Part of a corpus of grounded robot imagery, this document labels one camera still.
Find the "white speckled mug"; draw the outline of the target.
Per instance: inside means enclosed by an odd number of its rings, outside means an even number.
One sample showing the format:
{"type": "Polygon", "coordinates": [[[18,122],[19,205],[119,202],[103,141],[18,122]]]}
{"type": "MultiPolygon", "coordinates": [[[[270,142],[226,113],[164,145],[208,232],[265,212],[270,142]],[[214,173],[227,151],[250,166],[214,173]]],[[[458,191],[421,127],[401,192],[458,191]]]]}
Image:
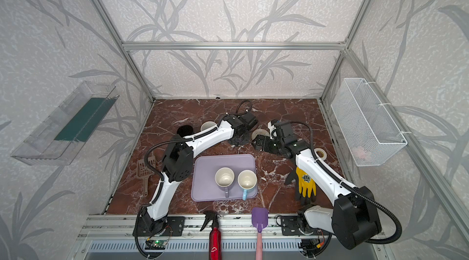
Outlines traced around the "white speckled mug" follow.
{"type": "Polygon", "coordinates": [[[214,128],[216,126],[217,126],[217,123],[215,123],[214,121],[207,121],[207,122],[204,122],[204,124],[201,125],[200,131],[203,132],[203,131],[209,130],[211,128],[214,128]]]}

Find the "white blue mug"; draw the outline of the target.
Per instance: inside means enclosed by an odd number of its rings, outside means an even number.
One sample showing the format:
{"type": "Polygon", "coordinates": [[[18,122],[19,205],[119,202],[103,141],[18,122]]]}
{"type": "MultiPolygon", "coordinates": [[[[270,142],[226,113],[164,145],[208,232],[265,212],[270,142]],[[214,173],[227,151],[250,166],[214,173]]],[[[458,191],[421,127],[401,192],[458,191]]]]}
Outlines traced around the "white blue mug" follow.
{"type": "Polygon", "coordinates": [[[257,176],[251,170],[243,170],[238,175],[238,184],[243,189],[243,201],[247,200],[247,195],[257,184],[257,176]]]}

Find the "white grey-handled mug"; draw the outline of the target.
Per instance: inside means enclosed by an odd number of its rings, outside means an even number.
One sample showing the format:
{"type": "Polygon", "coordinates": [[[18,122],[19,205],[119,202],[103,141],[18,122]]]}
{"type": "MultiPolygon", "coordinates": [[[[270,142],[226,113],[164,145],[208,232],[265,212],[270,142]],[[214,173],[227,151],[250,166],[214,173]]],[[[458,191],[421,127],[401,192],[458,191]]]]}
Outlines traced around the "white grey-handled mug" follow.
{"type": "Polygon", "coordinates": [[[223,167],[218,169],[215,174],[215,182],[217,186],[224,192],[226,198],[230,196],[229,188],[235,180],[235,173],[231,168],[223,167]]]}

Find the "black cup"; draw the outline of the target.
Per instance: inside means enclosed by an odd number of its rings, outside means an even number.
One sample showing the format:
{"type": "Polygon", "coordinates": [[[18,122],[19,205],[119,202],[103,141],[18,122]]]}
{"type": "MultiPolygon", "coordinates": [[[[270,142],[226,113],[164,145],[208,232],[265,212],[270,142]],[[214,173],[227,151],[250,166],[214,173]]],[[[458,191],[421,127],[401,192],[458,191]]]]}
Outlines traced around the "black cup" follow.
{"type": "Polygon", "coordinates": [[[194,134],[194,128],[189,124],[180,126],[177,129],[177,135],[179,135],[180,137],[183,137],[183,138],[186,137],[186,136],[193,135],[193,134],[194,134]]]}

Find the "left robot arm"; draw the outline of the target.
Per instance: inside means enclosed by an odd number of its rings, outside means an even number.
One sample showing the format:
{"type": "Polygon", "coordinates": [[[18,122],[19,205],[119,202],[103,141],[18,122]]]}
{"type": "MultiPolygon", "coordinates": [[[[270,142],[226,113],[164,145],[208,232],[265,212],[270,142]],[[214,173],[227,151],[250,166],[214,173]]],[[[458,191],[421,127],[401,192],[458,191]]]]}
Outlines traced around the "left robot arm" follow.
{"type": "Polygon", "coordinates": [[[239,145],[258,123],[251,110],[252,102],[245,99],[240,102],[236,112],[226,113],[215,126],[185,137],[175,135],[169,141],[149,148],[144,163],[160,177],[160,181],[150,202],[142,205],[138,211],[133,231],[135,238],[152,237],[166,229],[169,206],[178,186],[192,173],[194,158],[223,141],[239,145]],[[159,171],[150,164],[149,157],[162,146],[167,148],[162,157],[163,169],[159,171]]]}

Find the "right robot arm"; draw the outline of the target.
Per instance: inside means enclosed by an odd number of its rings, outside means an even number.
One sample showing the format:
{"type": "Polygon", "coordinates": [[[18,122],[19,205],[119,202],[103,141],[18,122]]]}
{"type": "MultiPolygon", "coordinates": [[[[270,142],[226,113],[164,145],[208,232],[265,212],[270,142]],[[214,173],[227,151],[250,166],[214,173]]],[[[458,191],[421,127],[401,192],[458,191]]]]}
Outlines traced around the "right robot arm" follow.
{"type": "Polygon", "coordinates": [[[301,140],[293,131],[293,122],[273,120],[269,135],[254,134],[256,150],[285,156],[320,188],[331,208],[313,206],[303,212],[309,227],[323,229],[336,236],[351,250],[366,242],[385,245],[396,242],[403,233],[397,216],[375,201],[367,187],[356,187],[328,166],[315,152],[313,141],[301,140]]]}

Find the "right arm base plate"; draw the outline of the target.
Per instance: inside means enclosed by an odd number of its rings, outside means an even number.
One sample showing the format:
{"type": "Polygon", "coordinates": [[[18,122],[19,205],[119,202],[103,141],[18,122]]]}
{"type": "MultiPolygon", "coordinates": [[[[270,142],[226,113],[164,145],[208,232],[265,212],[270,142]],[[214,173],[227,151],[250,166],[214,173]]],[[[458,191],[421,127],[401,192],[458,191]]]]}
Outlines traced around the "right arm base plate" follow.
{"type": "Polygon", "coordinates": [[[329,236],[329,232],[312,228],[303,216],[277,216],[277,224],[283,236],[329,236]]]}

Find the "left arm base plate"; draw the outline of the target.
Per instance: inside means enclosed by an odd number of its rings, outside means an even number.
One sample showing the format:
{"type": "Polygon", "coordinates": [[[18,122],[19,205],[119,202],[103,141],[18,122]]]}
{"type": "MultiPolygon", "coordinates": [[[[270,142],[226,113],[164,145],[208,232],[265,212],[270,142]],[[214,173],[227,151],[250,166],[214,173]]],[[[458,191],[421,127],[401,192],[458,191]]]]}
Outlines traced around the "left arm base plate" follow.
{"type": "Polygon", "coordinates": [[[174,236],[180,237],[184,229],[185,217],[163,217],[159,220],[153,220],[145,215],[139,217],[133,231],[133,236],[153,237],[153,236],[174,236]]]}

